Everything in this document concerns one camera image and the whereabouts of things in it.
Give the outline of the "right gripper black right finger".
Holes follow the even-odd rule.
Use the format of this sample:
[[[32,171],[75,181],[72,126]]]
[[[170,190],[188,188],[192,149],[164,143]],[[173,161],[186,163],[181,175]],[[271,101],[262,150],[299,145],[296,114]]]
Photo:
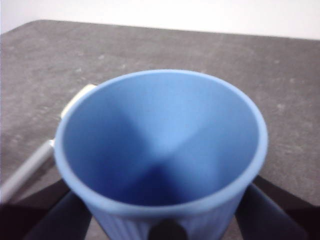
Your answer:
[[[261,176],[246,189],[235,218],[245,240],[320,238],[320,207]]]

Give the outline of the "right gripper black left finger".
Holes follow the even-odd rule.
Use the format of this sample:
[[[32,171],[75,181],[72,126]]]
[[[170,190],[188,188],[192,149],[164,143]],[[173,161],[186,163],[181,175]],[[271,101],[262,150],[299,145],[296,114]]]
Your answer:
[[[0,206],[2,240],[83,240],[92,214],[59,180],[16,202]]]

